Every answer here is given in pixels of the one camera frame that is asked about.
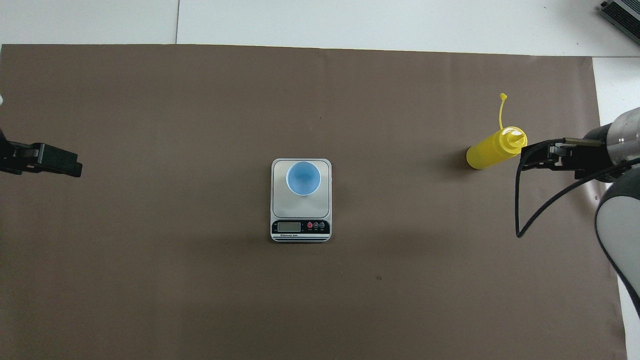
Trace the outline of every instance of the black cable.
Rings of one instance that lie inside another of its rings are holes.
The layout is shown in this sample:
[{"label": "black cable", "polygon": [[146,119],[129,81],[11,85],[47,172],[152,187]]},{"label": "black cable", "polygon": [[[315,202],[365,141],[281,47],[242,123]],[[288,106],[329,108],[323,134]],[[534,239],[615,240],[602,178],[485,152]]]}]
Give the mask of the black cable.
[{"label": "black cable", "polygon": [[538,210],[536,210],[535,213],[533,213],[533,215],[531,216],[530,219],[527,220],[526,224],[522,227],[522,230],[520,230],[520,173],[522,172],[522,167],[524,166],[525,162],[527,161],[527,159],[529,159],[529,156],[536,150],[544,147],[544,146],[548,146],[549,144],[552,143],[564,143],[565,139],[555,139],[555,140],[547,140],[545,142],[541,142],[539,144],[536,144],[536,146],[534,146],[533,148],[531,148],[531,150],[527,151],[527,154],[525,154],[524,156],[520,157],[520,163],[518,164],[518,170],[516,171],[516,188],[515,188],[515,220],[516,220],[516,236],[521,238],[524,233],[527,231],[527,229],[531,226],[531,224],[533,224],[533,222],[538,218],[538,216],[540,216],[540,214],[542,214],[543,211],[545,211],[549,206],[551,206],[551,204],[553,204],[557,199],[560,199],[564,194],[570,192],[571,190],[577,188],[578,186],[587,183],[591,180],[594,180],[600,176],[603,175],[607,175],[610,174],[612,172],[615,172],[621,168],[626,168],[635,164],[640,163],[640,158],[638,159],[634,159],[631,161],[624,161],[618,165],[613,165],[611,167],[605,168],[603,170],[600,170],[598,172],[594,172],[593,174],[587,176],[587,177],[583,177],[582,179],[574,182],[573,184],[567,186],[566,188],[562,189],[560,192],[558,192],[557,194],[555,194],[554,196],[552,196],[549,200],[547,200],[544,204],[542,204],[542,206],[540,206],[540,208],[538,208]]}]

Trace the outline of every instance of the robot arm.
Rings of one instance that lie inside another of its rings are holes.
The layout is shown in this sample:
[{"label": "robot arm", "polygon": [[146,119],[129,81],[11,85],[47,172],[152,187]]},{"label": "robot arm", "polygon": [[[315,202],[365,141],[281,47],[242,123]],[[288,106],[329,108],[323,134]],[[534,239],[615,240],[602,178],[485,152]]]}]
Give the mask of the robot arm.
[{"label": "robot arm", "polygon": [[22,172],[53,172],[80,177],[82,164],[78,155],[45,143],[27,145],[11,142],[0,129],[0,171],[20,175]]},{"label": "robot arm", "polygon": [[[544,209],[579,185],[591,179],[613,182],[596,211],[596,235],[602,250],[627,287],[640,316],[639,163],[640,108],[620,115],[612,124],[590,131],[583,139],[548,140],[524,147],[516,173],[516,235],[524,235]],[[578,181],[547,201],[520,230],[520,170],[533,168],[574,171]]]}]

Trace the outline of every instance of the bottle nozzle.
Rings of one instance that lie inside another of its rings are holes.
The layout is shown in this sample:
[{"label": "bottle nozzle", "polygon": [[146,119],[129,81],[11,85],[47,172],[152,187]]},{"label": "bottle nozzle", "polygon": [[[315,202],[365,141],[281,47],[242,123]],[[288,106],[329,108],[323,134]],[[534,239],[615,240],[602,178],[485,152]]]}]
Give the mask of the bottle nozzle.
[{"label": "bottle nozzle", "polygon": [[507,143],[513,147],[521,146],[525,135],[521,131],[510,131],[507,133]]}]

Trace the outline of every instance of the cup rim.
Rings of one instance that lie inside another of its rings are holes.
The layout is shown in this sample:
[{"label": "cup rim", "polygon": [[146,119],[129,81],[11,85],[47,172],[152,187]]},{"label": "cup rim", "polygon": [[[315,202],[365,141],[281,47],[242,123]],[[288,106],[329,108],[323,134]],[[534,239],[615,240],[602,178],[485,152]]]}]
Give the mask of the cup rim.
[{"label": "cup rim", "polygon": [[[312,192],[310,192],[310,193],[307,193],[307,194],[304,194],[304,193],[297,193],[297,192],[293,191],[293,189],[291,188],[291,185],[289,184],[289,173],[291,172],[291,169],[292,169],[294,166],[296,166],[297,164],[300,164],[300,163],[308,163],[308,164],[312,165],[312,166],[316,169],[316,171],[317,171],[317,173],[318,173],[318,176],[319,176],[318,186],[316,186],[316,188],[314,189],[314,191],[312,191]],[[320,184],[322,183],[322,173],[320,173],[320,169],[318,169],[318,167],[316,166],[316,164],[312,163],[311,161],[306,161],[306,160],[298,161],[298,162],[296,162],[295,164],[291,165],[291,166],[287,169],[287,175],[285,176],[285,181],[287,182],[287,187],[289,188],[289,190],[290,190],[292,193],[294,193],[294,194],[296,194],[296,195],[299,195],[299,196],[309,196],[309,195],[313,194],[314,192],[316,192],[318,189],[320,189]]]}]

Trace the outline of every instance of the yellow squeeze bottle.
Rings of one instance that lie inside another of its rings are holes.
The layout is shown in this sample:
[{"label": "yellow squeeze bottle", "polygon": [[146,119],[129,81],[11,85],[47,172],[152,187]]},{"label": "yellow squeeze bottle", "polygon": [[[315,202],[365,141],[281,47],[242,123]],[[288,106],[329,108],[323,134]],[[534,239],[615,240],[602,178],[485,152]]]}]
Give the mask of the yellow squeeze bottle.
[{"label": "yellow squeeze bottle", "polygon": [[467,150],[467,163],[478,170],[497,164],[520,154],[522,147],[527,146],[527,135],[515,126],[502,126],[502,107],[507,95],[500,94],[502,103],[498,121],[500,130]]}]

